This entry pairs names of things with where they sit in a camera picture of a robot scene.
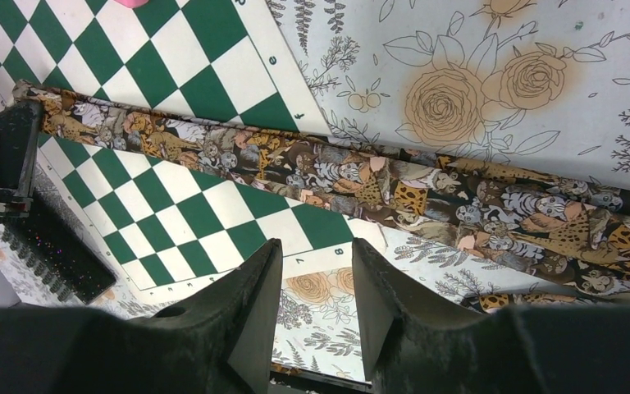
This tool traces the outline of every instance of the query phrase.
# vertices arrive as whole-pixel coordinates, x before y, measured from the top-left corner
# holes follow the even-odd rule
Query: green and white chess board
[[[0,0],[0,95],[15,81],[180,115],[330,131],[264,1]]]
[[[284,278],[350,266],[353,237],[379,250],[376,224],[347,218],[140,153],[40,136],[38,160],[117,277],[146,302],[180,300],[281,239]]]

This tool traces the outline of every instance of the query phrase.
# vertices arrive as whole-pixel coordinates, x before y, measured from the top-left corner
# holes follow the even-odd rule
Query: rose drawing
[[[301,300],[311,304],[324,304],[330,298],[330,284],[324,273],[290,277],[286,283]]]
[[[481,109],[485,102],[481,81],[456,66],[423,74],[407,95],[405,114],[424,144],[481,141]]]
[[[554,56],[527,53],[511,60],[503,71],[490,75],[484,81],[482,92],[489,100],[506,108],[539,108],[561,94],[564,68],[566,63]],[[491,118],[489,112],[483,112],[484,116]]]

